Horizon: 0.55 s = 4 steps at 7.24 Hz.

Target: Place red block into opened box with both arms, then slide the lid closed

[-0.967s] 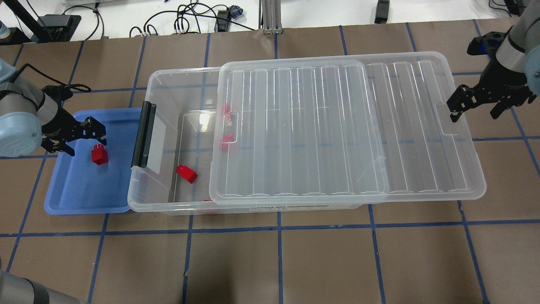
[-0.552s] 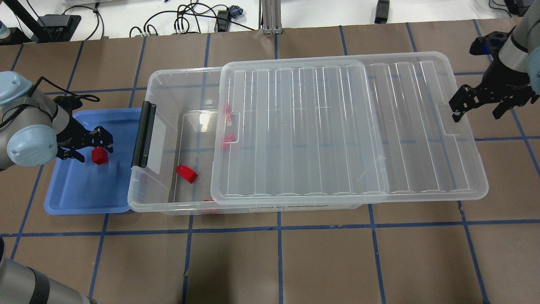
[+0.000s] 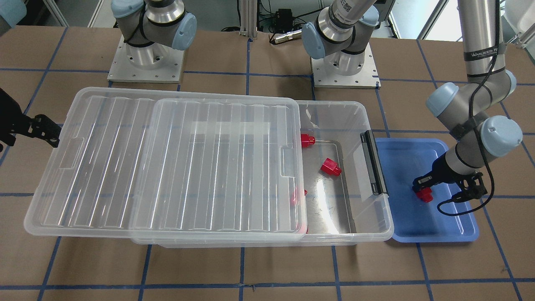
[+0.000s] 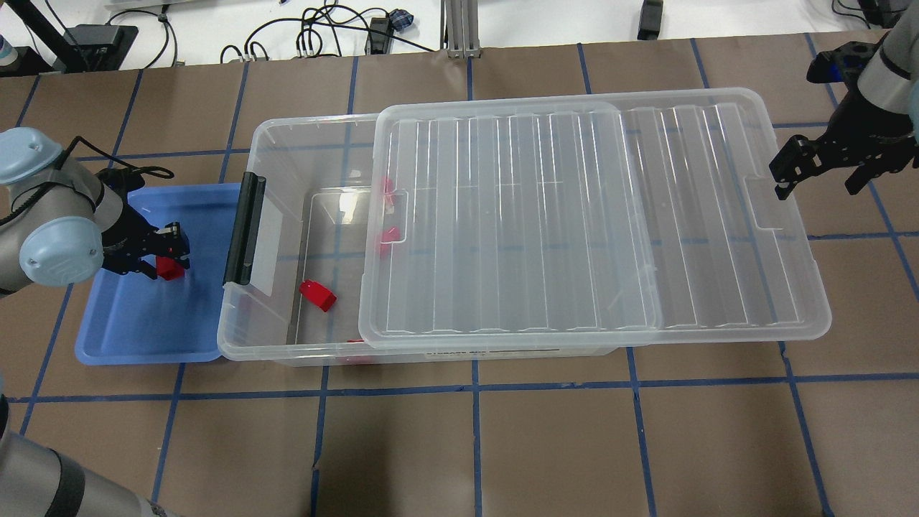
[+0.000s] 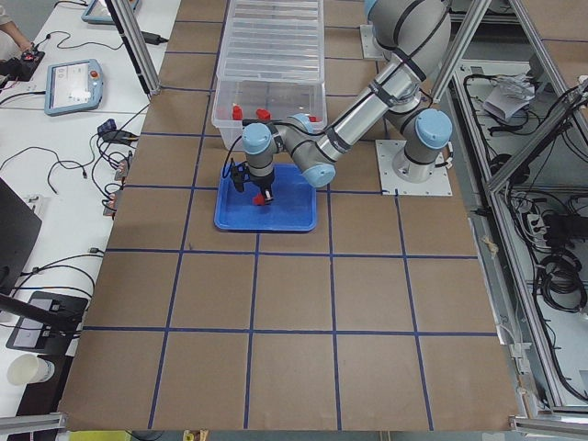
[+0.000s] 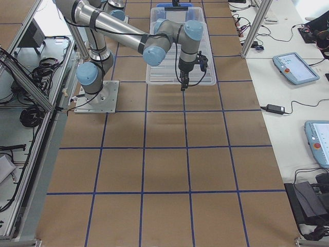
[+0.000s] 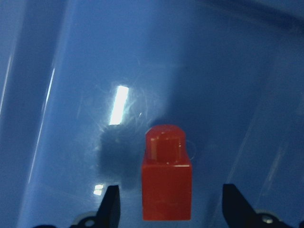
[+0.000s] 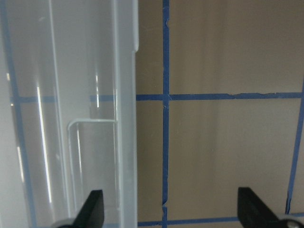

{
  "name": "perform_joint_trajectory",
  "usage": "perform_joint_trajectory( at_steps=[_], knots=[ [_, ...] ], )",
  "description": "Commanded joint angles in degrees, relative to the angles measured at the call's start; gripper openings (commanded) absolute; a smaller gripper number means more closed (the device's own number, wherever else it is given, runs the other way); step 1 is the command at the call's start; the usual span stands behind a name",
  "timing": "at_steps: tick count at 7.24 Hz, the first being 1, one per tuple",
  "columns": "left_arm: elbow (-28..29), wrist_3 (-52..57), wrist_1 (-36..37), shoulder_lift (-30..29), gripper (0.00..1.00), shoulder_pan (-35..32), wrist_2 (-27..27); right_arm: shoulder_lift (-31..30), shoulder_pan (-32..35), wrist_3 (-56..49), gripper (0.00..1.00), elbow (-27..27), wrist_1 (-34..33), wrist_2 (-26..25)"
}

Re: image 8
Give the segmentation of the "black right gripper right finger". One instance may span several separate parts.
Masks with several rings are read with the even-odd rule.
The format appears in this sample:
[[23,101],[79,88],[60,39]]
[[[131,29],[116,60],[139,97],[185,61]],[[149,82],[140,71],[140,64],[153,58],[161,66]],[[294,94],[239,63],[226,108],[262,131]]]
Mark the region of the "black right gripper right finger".
[[285,222],[280,220],[249,187],[239,187],[237,193],[237,217],[242,227],[285,227]]

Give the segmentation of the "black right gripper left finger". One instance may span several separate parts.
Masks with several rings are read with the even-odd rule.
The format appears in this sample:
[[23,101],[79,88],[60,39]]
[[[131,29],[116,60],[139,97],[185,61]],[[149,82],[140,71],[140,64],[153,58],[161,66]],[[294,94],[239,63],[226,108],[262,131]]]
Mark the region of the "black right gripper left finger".
[[102,228],[105,219],[102,190],[93,190],[73,221],[72,228]]

